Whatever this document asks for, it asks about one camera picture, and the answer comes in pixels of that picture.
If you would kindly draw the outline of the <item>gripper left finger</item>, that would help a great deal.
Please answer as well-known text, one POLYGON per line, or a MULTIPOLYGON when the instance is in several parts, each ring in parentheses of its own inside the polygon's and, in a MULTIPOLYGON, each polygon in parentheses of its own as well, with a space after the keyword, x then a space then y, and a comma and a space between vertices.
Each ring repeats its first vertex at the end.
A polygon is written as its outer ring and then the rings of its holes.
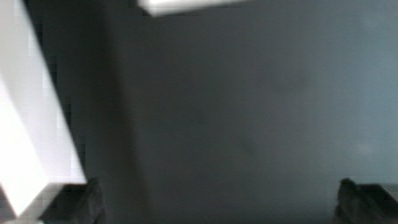
POLYGON ((107 224, 102 184, 91 178, 86 184, 68 184, 45 208, 25 215, 18 224, 107 224))

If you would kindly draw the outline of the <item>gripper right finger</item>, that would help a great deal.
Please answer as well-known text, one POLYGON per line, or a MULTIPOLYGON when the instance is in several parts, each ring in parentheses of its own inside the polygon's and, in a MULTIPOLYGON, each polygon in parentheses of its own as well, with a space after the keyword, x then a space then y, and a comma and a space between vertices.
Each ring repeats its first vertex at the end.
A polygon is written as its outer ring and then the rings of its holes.
POLYGON ((341 180, 333 224, 398 224, 398 198, 381 184, 341 180))

